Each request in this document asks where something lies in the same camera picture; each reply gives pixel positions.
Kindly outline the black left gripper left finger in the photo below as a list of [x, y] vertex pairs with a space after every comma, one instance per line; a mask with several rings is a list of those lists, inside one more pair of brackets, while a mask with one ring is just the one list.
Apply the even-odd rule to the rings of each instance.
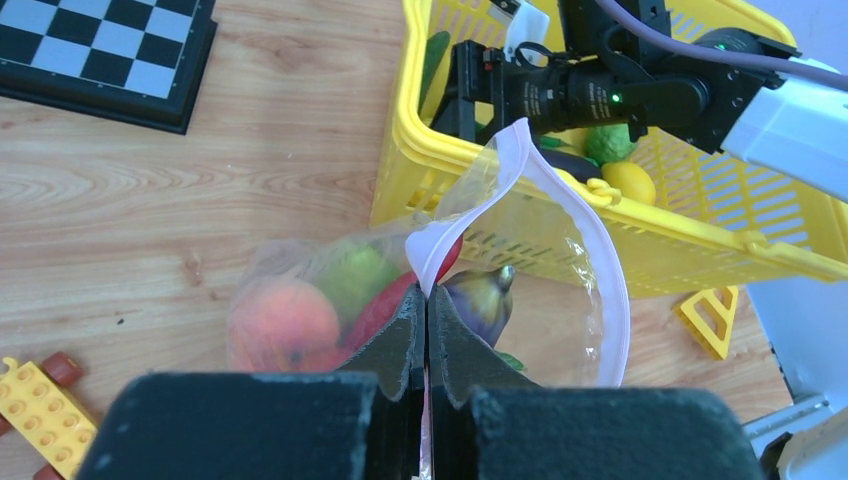
[[419, 472], [426, 299], [322, 373], [151, 372], [109, 408], [82, 479], [410, 479]]

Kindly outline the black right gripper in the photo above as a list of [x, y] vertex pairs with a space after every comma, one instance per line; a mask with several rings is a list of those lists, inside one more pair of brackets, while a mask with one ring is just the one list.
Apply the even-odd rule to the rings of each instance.
[[472, 40], [451, 49], [447, 83], [430, 128], [472, 143], [486, 143], [525, 118], [518, 81], [525, 70], [503, 50]]

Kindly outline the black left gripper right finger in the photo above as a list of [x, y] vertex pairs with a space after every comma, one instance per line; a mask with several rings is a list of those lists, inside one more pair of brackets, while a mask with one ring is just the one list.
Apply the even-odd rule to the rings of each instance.
[[443, 288], [427, 302], [436, 479], [758, 479], [716, 395], [678, 388], [546, 388], [501, 360]]

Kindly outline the red toy chili pepper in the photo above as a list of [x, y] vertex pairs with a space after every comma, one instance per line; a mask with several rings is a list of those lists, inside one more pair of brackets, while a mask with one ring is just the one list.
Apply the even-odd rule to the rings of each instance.
[[403, 232], [348, 241], [372, 245], [387, 259], [394, 262], [401, 269], [402, 274], [372, 298], [352, 325], [343, 327], [338, 346], [346, 353], [351, 354], [361, 349], [385, 327], [399, 307], [408, 287], [418, 281], [405, 251], [408, 237], [409, 234]]

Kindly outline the pink toy onion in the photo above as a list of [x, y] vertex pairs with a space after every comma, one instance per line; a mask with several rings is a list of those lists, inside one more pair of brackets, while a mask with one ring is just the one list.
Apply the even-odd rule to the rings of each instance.
[[341, 324], [332, 302], [300, 279], [248, 286], [228, 319], [228, 363], [245, 372], [327, 372], [352, 355], [339, 344]]

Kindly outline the purple toy eggplant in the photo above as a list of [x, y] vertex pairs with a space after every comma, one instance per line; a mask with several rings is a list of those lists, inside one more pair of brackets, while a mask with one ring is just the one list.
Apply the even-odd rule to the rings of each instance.
[[442, 283], [460, 318], [494, 348], [513, 311], [512, 265], [460, 271]]

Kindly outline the green toy pear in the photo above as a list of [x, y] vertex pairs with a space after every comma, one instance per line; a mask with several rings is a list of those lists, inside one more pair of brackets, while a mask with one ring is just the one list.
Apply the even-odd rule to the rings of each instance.
[[335, 306], [340, 324], [347, 327], [401, 274], [401, 269], [372, 245], [348, 242], [331, 252], [313, 283]]

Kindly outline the clear zip top bag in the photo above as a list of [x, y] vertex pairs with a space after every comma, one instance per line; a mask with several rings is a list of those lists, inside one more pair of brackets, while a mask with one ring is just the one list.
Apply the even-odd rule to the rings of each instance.
[[230, 311], [254, 283], [293, 278], [316, 287], [339, 245], [403, 232], [414, 285], [427, 298], [460, 271], [514, 267], [511, 317], [495, 347], [485, 343], [518, 372], [548, 386], [622, 384], [631, 315], [621, 262], [599, 215], [545, 161], [525, 119], [489, 140], [431, 214], [326, 243], [264, 242]]

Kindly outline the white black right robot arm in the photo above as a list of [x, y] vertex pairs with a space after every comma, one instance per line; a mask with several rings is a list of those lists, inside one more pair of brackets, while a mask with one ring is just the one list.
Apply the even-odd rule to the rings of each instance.
[[454, 46], [432, 126], [483, 144], [519, 119], [541, 136], [620, 124], [847, 197], [847, 78], [790, 45], [735, 27], [673, 39], [661, 1], [562, 1], [565, 48], [516, 8], [501, 48]]

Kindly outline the green toy cucumber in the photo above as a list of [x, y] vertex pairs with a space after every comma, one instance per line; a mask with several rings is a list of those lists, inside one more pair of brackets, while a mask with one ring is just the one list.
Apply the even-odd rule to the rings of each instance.
[[427, 40], [422, 67], [418, 112], [421, 112], [424, 108], [430, 87], [450, 43], [451, 35], [448, 31], [444, 30], [434, 33]]

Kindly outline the long dark purple eggplant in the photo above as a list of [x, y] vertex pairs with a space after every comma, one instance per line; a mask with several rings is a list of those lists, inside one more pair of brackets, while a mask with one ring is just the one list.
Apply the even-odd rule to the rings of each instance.
[[568, 173], [578, 182], [603, 178], [601, 168], [582, 156], [550, 149], [541, 149], [540, 153], [551, 167]]

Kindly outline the green toy lime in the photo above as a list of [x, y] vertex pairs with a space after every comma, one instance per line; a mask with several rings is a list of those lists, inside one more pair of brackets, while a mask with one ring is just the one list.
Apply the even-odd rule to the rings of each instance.
[[630, 138], [627, 124], [591, 127], [587, 130], [584, 151], [598, 166], [627, 160], [638, 148]]

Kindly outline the yellow toy lemon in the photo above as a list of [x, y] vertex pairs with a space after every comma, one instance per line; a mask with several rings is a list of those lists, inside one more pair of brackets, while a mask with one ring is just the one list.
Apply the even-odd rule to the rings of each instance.
[[654, 205], [656, 186], [650, 175], [638, 164], [626, 161], [605, 163], [601, 167], [603, 179], [622, 195], [646, 205]]

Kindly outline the yellow triangular plastic piece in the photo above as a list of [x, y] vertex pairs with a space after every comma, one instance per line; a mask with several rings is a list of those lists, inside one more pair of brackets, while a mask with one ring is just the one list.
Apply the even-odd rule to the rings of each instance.
[[673, 313], [714, 360], [724, 360], [739, 300], [737, 286], [700, 290], [681, 300]]

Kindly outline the yellow red toy block car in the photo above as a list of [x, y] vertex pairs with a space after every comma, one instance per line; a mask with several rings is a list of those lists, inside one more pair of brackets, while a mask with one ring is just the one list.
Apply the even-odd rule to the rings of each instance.
[[40, 363], [1, 363], [1, 433], [18, 432], [43, 457], [35, 479], [74, 479], [98, 429], [69, 391], [84, 370], [63, 351]]

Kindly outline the black white checkerboard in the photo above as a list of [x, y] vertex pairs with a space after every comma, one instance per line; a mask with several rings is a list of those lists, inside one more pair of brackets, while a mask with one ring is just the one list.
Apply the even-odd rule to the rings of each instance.
[[1, 4], [4, 97], [185, 134], [218, 27], [212, 1]]

